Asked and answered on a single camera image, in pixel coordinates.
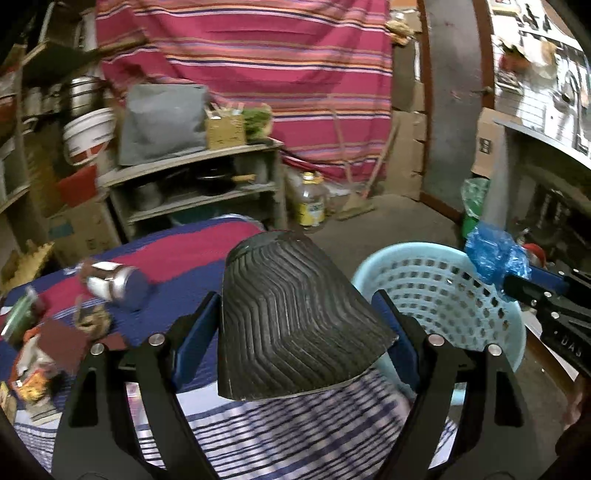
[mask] metal thermos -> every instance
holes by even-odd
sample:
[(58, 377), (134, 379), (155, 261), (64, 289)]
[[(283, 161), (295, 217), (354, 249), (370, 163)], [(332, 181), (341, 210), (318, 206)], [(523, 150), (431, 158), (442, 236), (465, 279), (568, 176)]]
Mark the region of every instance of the metal thermos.
[(137, 267), (96, 262), (82, 268), (86, 287), (93, 295), (126, 310), (141, 309), (150, 294), (150, 282)]

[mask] cooking pot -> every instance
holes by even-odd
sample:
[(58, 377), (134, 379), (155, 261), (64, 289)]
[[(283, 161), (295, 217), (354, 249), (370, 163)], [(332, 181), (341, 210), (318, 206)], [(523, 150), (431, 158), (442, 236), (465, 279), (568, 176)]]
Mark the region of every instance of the cooking pot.
[(254, 181), (256, 175), (234, 175), (232, 166), (219, 165), (195, 175), (196, 187), (201, 195), (216, 196), (232, 190), (236, 183)]
[(61, 91), (61, 110), (70, 120), (103, 108), (104, 80), (97, 77), (78, 77), (64, 84)]

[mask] blue striped cloth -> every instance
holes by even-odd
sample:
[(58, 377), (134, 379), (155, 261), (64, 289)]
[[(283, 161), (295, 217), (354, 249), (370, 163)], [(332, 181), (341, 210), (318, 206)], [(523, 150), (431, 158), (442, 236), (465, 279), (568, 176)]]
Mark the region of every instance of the blue striped cloth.
[[(408, 414), (406, 398), (375, 369), (345, 387), (293, 398), (228, 401), (213, 383), (179, 400), (223, 479), (371, 479)], [(15, 424), (20, 438), (50, 470), (56, 422), (38, 428), (19, 423), (22, 418)], [(149, 425), (136, 430), (146, 460), (163, 467)], [(455, 431), (448, 420), (434, 464), (446, 460)]]

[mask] green plastic bag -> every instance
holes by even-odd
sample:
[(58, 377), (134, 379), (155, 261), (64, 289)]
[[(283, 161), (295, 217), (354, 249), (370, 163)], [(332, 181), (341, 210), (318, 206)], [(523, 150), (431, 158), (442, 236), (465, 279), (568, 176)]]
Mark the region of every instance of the green plastic bag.
[(488, 191), (489, 179), (466, 179), (462, 184), (462, 202), (466, 215), (462, 224), (462, 237), (466, 238), (476, 226), (482, 214), (482, 206)]

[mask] black rubber pad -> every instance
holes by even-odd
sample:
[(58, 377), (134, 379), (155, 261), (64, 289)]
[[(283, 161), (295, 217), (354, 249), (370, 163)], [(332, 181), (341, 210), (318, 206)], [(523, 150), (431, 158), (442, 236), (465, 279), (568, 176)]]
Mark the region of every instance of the black rubber pad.
[(218, 393), (286, 397), (351, 380), (395, 332), (308, 237), (264, 232), (226, 260)]

